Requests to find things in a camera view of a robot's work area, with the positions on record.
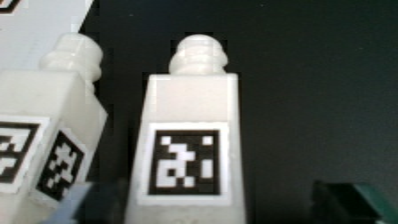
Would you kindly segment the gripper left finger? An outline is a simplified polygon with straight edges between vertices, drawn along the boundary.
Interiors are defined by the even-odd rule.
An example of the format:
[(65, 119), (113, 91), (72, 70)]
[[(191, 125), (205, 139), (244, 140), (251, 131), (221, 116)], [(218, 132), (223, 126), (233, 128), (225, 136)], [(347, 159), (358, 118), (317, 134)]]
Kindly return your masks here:
[(123, 224), (125, 182), (86, 182), (74, 185), (50, 224)]

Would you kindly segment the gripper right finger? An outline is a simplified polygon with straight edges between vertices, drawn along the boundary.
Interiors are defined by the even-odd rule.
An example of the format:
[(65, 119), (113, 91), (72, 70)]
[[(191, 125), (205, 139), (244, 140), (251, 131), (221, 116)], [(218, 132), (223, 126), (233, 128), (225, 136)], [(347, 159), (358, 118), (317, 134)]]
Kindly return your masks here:
[(312, 224), (398, 224), (398, 209), (369, 183), (315, 182)]

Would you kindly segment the white table leg near arm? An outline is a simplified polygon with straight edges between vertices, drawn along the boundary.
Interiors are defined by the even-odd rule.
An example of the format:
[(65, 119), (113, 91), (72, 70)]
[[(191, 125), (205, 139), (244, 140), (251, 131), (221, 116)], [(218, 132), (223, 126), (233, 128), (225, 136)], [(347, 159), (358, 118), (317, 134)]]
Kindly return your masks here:
[(0, 72), (0, 224), (40, 224), (88, 178), (107, 121), (102, 58), (93, 39), (66, 34), (40, 68)]

